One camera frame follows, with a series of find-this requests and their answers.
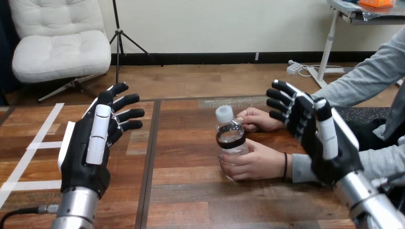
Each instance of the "wooden table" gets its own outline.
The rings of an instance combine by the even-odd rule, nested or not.
[[[228,104],[235,113],[249,106],[268,111],[265,99],[155,100],[133,105],[145,109],[144,126],[125,133],[111,147],[111,183],[98,206],[96,229],[353,228],[345,207],[326,188],[281,180],[236,183],[222,174],[217,158],[221,149],[214,137],[215,109]],[[57,106],[60,111],[50,122]],[[88,105],[57,106],[0,108],[0,216],[59,203],[58,144],[67,121],[79,120]],[[41,133],[43,139],[36,142]],[[286,131],[248,137],[280,152],[304,153]],[[49,228],[54,218],[13,216],[6,228]]]

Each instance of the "metal desk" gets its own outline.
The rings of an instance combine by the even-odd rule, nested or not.
[[[363,19],[362,10],[360,7],[353,3],[345,2],[342,0],[327,0],[330,5],[330,11],[333,12],[333,21],[330,27],[330,32],[326,40],[325,50],[323,51],[322,61],[320,62],[319,71],[315,68],[307,68],[308,72],[314,78],[321,88],[326,87],[328,84],[323,80],[325,73],[348,73],[353,68],[326,68],[328,63],[330,50],[332,48],[333,40],[335,37],[336,23],[338,18],[342,18],[347,23],[353,25],[403,25],[405,24],[405,17],[380,17],[365,21]]]

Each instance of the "orange box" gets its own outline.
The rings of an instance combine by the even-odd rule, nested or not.
[[[374,7],[392,7],[396,0],[359,0],[359,3]]]

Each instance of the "camera tripod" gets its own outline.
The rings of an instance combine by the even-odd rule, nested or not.
[[[120,56],[122,58],[124,58],[126,56],[126,54],[124,53],[124,48],[122,47],[122,36],[126,37],[130,42],[132,42],[139,49],[141,49],[155,63],[157,63],[158,65],[163,67],[163,64],[161,64],[155,57],[153,57],[153,55],[151,55],[149,52],[144,50],[140,45],[138,45],[134,40],[132,40],[130,37],[128,37],[128,35],[126,35],[124,33],[124,31],[119,26],[116,0],[113,0],[113,6],[114,6],[114,16],[115,16],[115,23],[117,25],[117,30],[115,31],[115,34],[114,34],[113,38],[110,41],[110,45],[114,41],[114,39],[117,38],[117,74],[116,74],[116,83],[118,83],[118,72],[119,72],[119,67],[121,66],[120,61],[119,61]]]

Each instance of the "bottle label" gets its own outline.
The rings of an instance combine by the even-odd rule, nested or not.
[[[221,128],[219,128],[218,133],[216,134],[216,142],[222,149],[233,149],[233,148],[241,146],[241,145],[243,145],[243,143],[245,143],[245,141],[246,141],[245,133],[243,133],[241,138],[239,138],[233,142],[220,142],[219,141],[219,139],[221,139],[221,135],[223,133],[234,130],[234,127],[235,127],[234,125],[228,124],[228,125],[224,125]]]

